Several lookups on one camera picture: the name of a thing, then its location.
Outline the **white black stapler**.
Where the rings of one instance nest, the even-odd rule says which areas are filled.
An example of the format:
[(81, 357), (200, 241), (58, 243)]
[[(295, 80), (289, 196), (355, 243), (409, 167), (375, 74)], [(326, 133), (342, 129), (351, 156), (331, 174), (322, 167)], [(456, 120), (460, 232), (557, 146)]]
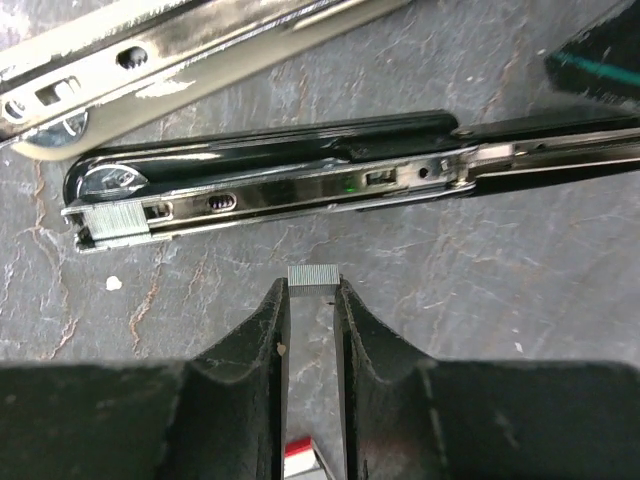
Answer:
[(396, 1), (117, 1), (1, 54), (1, 143), (77, 157), (399, 8)]

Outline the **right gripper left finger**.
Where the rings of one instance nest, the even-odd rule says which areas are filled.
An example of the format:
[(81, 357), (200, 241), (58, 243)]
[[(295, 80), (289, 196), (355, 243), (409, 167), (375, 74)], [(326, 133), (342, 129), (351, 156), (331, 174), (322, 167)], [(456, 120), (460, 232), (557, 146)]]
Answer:
[(5, 479), (279, 479), (289, 292), (187, 360), (5, 363)]

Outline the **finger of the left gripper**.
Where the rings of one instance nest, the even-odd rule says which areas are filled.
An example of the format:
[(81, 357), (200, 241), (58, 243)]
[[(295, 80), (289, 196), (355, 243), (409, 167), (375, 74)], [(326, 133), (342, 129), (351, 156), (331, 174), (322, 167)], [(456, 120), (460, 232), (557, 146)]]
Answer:
[(639, 3), (620, 1), (544, 58), (554, 90), (599, 102), (639, 102)]

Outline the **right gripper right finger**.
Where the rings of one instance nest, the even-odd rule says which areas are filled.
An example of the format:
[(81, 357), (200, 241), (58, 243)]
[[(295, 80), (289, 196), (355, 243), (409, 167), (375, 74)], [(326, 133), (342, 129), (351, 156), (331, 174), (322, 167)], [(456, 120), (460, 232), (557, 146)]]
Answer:
[(591, 360), (442, 360), (351, 284), (334, 333), (350, 479), (635, 479), (639, 372)]

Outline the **silver staple strip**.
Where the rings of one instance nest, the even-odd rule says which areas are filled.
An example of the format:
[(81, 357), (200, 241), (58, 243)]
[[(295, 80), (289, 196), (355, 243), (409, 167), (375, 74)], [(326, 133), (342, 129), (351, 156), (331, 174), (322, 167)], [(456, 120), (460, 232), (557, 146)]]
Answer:
[(341, 277), (335, 264), (301, 264), (288, 267), (287, 280), (291, 298), (326, 297), (335, 295)]
[(137, 202), (94, 205), (83, 212), (83, 218), (94, 241), (150, 232), (144, 208)]

